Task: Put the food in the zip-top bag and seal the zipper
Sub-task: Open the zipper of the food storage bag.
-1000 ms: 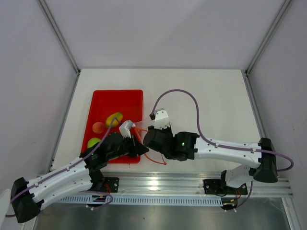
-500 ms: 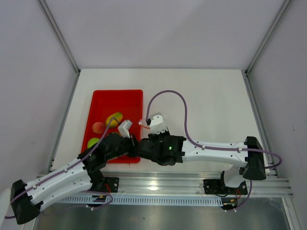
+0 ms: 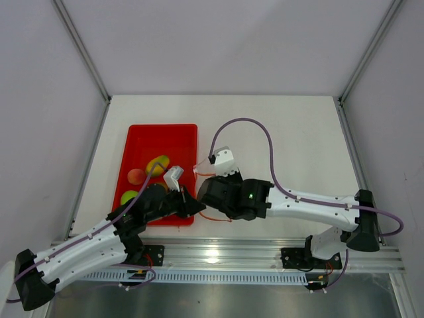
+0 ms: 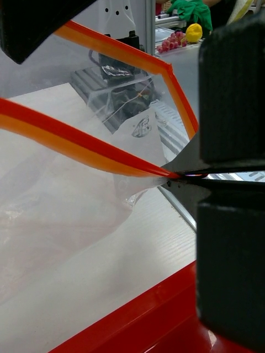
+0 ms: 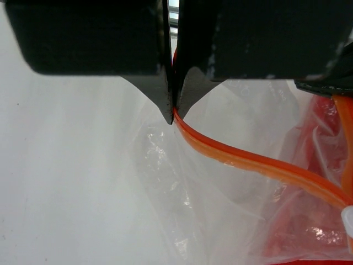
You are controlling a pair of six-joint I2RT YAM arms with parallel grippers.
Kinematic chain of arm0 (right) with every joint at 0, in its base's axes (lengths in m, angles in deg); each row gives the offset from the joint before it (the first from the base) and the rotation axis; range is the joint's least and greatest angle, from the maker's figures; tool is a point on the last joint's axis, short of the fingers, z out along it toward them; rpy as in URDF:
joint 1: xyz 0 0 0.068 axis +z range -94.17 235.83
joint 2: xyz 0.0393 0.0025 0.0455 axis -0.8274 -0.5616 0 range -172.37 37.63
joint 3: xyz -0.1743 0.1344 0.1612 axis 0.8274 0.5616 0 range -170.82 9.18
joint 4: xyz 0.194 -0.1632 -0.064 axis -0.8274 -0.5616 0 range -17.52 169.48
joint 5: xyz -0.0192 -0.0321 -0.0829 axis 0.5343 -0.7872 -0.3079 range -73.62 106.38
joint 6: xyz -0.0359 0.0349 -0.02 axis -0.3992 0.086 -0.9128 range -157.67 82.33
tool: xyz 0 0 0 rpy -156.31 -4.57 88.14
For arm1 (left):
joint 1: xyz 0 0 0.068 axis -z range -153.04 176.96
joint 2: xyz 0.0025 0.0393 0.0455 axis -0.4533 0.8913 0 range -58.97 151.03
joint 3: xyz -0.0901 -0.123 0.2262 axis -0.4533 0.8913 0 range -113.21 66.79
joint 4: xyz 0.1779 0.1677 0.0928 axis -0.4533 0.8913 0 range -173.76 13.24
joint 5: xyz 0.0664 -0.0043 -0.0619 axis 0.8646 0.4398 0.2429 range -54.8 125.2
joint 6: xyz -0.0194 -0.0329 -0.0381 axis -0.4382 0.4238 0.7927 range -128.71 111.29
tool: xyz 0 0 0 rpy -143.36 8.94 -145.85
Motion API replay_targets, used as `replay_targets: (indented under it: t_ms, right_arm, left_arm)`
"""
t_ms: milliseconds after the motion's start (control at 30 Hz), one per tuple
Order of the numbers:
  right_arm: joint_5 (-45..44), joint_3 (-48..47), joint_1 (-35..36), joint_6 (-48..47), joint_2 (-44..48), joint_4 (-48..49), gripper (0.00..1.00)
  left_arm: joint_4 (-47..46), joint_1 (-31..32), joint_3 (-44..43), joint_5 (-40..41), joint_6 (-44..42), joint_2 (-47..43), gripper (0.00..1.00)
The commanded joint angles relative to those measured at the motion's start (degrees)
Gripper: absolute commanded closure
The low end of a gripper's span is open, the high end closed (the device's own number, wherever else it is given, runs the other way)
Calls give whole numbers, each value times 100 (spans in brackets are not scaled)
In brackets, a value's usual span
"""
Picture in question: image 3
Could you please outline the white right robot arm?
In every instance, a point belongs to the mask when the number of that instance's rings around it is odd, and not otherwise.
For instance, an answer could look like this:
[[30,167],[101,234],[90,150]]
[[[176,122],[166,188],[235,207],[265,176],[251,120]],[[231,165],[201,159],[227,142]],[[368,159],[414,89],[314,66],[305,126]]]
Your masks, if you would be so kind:
[[287,217],[328,225],[323,233],[305,240],[302,258],[313,268],[346,248],[359,252],[380,249],[376,214],[367,206],[359,207],[357,197],[318,195],[309,199],[304,193],[284,194],[269,181],[243,180],[233,174],[207,178],[197,199],[232,220]]

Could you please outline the yellow green mango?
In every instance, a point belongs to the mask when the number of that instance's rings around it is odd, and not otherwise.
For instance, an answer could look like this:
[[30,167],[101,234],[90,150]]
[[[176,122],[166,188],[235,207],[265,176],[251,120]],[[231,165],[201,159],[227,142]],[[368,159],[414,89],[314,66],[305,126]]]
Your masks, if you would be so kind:
[[170,164],[170,159],[168,156],[166,155],[157,156],[151,159],[149,163],[147,163],[145,167],[145,173],[146,175],[150,174],[152,178],[157,178],[166,171],[169,164]]

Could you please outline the clear zip top bag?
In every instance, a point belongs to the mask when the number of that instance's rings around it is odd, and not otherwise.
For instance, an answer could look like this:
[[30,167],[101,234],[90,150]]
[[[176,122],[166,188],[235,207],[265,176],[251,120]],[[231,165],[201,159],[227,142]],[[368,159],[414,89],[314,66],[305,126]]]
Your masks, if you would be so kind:
[[[210,177],[216,176],[215,171],[208,158],[203,159],[201,162],[198,162],[193,167],[193,174],[195,178],[195,193],[198,194],[202,183]],[[205,214],[205,211],[199,212],[200,217],[208,221],[215,223],[232,223],[233,221],[223,215],[222,217],[209,216]]]

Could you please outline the brown kiwi fruit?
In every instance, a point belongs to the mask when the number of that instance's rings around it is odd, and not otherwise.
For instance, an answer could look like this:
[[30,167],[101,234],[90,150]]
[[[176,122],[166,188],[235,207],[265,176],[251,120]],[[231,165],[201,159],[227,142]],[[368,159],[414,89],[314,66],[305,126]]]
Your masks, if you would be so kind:
[[168,192],[168,191],[169,191],[169,188],[168,188],[168,186],[166,185],[166,183],[165,183],[165,182],[156,182],[155,184],[156,184],[156,185],[158,185],[158,186],[163,187],[163,188],[165,189],[165,191],[166,191],[166,192]]

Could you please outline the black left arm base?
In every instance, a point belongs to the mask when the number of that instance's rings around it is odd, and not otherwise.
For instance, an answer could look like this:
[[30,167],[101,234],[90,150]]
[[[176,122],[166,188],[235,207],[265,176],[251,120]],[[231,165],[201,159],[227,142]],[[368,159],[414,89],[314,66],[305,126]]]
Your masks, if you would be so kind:
[[163,245],[146,245],[139,264],[148,267],[162,267],[165,247]]

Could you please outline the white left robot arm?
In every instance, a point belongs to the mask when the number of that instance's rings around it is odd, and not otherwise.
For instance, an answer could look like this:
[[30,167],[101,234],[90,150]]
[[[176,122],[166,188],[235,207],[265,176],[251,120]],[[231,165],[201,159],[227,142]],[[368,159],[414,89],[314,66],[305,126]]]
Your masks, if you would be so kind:
[[116,264],[138,264],[145,250],[139,234],[147,224],[171,215],[188,218],[205,208],[185,187],[166,191],[150,185],[85,233],[42,252],[18,253],[17,301],[32,311],[86,274]]

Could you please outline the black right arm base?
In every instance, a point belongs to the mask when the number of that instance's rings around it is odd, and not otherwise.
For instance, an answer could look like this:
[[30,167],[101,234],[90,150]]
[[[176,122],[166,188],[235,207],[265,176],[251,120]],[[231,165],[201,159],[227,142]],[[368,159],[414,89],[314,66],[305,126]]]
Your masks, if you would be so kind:
[[312,257],[304,248],[281,248],[280,254],[283,269],[310,272],[326,269],[340,270],[343,267],[339,253],[327,260]]

